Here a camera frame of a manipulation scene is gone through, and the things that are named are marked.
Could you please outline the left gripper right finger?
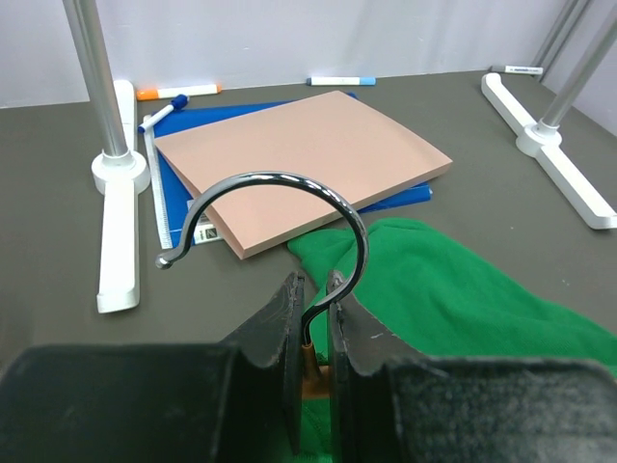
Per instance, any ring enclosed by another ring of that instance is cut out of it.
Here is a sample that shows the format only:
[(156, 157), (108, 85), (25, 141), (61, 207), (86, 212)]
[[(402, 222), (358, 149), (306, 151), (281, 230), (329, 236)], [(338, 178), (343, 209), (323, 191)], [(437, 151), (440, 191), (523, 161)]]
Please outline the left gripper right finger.
[(351, 295), (328, 327), (337, 462), (616, 458), (616, 382), (598, 363), (428, 356)]

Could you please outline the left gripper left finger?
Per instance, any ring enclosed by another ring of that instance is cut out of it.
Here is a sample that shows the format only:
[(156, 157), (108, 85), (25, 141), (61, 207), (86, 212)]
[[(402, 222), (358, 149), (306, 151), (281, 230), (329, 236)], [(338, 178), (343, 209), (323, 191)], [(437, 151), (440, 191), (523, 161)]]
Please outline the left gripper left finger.
[(286, 462), (300, 449), (303, 276), (216, 343), (47, 345), (1, 379), (5, 462)]

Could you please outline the green tank top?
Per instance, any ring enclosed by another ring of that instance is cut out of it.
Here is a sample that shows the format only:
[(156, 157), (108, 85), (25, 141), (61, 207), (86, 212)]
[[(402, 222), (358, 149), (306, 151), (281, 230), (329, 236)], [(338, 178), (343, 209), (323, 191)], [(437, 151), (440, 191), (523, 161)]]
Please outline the green tank top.
[[(394, 334), (437, 356), (557, 356), (592, 359), (616, 377), (616, 335), (542, 299), (464, 245), (411, 219), (368, 228), (370, 256), (354, 294)], [(330, 270), (350, 275), (357, 247), (349, 229), (314, 231), (288, 250), (325, 295)], [(334, 462), (327, 399), (303, 405), (295, 462)]]

